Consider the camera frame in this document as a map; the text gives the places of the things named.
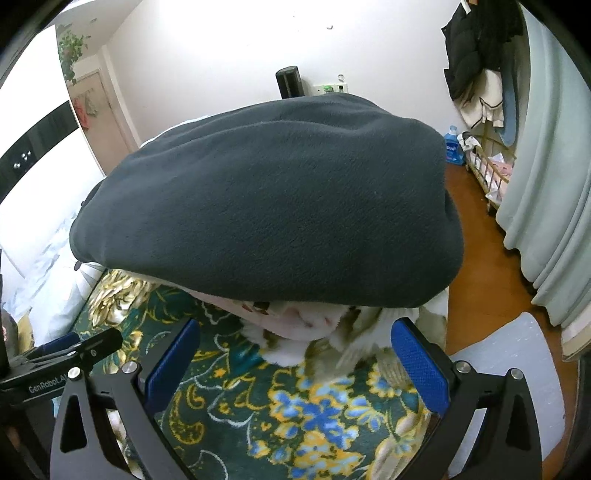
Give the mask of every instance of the hanging plant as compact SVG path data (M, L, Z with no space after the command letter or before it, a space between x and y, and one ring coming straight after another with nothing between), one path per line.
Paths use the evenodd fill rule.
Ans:
M74 78L74 64L82 56L82 48L88 48L86 39L89 35L81 35L80 37L73 34L70 29L60 37L57 43L57 52L60 56L61 72L64 74L66 82L76 84Z

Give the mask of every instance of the wall socket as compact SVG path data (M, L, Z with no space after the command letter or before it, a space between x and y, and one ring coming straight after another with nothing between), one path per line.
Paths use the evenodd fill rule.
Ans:
M312 87L312 95L316 96L316 95L324 95L325 93L328 93L326 91L326 87L332 88L333 92L336 93L349 93L349 87L347 86L346 83L344 82L339 82L339 83L327 83L326 85L314 85Z

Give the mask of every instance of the door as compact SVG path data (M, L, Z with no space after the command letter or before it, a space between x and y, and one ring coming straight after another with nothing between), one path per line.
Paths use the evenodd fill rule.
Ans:
M107 100L99 72L78 80L68 91L86 139L108 175L130 150Z

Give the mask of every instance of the dark gray fleece blanket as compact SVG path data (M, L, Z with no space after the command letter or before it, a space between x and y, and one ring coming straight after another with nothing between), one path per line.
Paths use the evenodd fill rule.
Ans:
M434 129L353 95L253 105L127 156L70 244L230 299L416 307L462 263L445 152Z

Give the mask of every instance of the white plastic sheet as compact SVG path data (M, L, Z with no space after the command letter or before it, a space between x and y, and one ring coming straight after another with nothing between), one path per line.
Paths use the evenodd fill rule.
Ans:
M525 375L540 430L542 459L564 435L564 400L552 355L538 322L529 313L501 327L483 341L452 355L452 361L465 360L478 372L505 375L519 368ZM464 467L482 425L485 410L477 410L456 456L449 476Z

